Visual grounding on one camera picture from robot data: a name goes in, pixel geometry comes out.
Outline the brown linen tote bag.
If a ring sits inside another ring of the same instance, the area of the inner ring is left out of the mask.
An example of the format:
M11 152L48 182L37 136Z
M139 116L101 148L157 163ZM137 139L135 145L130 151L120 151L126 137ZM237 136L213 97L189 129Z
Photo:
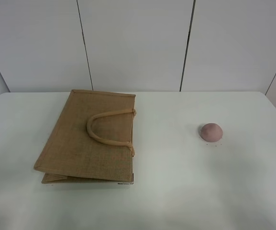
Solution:
M34 165L42 182L129 181L134 104L133 94L72 90Z

